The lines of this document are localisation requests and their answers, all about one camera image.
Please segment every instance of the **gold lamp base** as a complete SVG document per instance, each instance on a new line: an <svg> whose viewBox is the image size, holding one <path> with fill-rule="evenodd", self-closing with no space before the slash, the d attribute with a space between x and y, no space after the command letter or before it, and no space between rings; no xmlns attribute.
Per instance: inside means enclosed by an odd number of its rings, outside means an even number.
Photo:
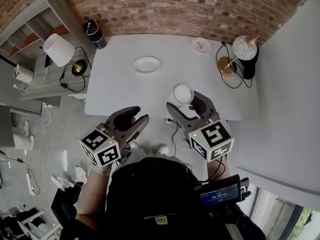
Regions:
<svg viewBox="0 0 320 240"><path fill-rule="evenodd" d="M230 62L231 60L228 57L221 57L218 61L218 69L225 77L232 77L237 72L237 67L234 62L227 66Z"/></svg>
<svg viewBox="0 0 320 240"><path fill-rule="evenodd" d="M76 62L70 60L70 63L73 65L71 72L76 77L82 76L87 70L87 63L83 59L77 60Z"/></svg>

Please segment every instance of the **gray pants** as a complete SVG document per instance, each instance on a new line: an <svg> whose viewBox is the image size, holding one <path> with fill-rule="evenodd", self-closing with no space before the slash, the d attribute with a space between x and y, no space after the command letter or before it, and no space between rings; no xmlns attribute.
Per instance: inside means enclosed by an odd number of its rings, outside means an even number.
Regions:
<svg viewBox="0 0 320 240"><path fill-rule="evenodd" d="M142 159L144 158L163 158L163 159L168 159L171 161L175 161L178 162L180 164L183 164L184 162L182 162L179 158L176 158L175 156L167 156L166 154L147 154L146 151L142 148L132 148L132 153L129 155L129 157L127 158L127 160L124 161L123 164L119 165L117 169L119 169L122 166L126 166L129 164L133 164L133 163L138 163L140 162Z"/></svg>

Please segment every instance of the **black speaker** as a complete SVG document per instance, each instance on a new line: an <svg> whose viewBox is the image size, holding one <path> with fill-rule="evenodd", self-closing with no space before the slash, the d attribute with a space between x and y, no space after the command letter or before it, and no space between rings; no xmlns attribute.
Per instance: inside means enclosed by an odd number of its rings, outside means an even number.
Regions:
<svg viewBox="0 0 320 240"><path fill-rule="evenodd" d="M104 34L93 19L90 19L85 23L85 33L98 49L106 47L107 41Z"/></svg>
<svg viewBox="0 0 320 240"><path fill-rule="evenodd" d="M239 59L239 61L241 62L241 64L243 65L243 78L244 79L252 79L254 78L255 74L256 74L256 63L258 61L258 57L259 57L259 47L257 47L257 51L256 51L256 55L254 56L253 59L250 60L242 60Z"/></svg>

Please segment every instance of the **marker cube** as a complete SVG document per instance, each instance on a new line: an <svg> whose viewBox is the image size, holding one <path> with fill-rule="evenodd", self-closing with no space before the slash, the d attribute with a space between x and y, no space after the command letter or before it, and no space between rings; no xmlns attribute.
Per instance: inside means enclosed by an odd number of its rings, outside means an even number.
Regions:
<svg viewBox="0 0 320 240"><path fill-rule="evenodd" d="M227 153L234 144L228 123L224 119L212 122L189 133L190 146L209 163Z"/></svg>
<svg viewBox="0 0 320 240"><path fill-rule="evenodd" d="M100 168L121 158L118 142L97 128L89 130L79 142L84 154Z"/></svg>

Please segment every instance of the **white chair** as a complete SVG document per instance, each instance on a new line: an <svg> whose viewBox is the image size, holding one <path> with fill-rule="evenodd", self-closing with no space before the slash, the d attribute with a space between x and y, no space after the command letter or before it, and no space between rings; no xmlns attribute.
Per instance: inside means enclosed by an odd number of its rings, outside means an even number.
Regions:
<svg viewBox="0 0 320 240"><path fill-rule="evenodd" d="M29 227L32 229L32 224L29 222L31 222L32 220L34 220L35 218L39 217L40 215L44 214L45 211L39 211L38 213L36 213L35 215L32 215L31 217L19 222L18 224L21 228L21 230L23 231L23 233L26 236L29 236L32 240L53 240L55 239L54 233L59 229L62 228L62 226L58 223L56 224L54 227L52 227L49 231L45 232L42 236L39 236L40 233L36 233L34 230L31 231L30 229L28 229L25 224L28 224Z"/></svg>

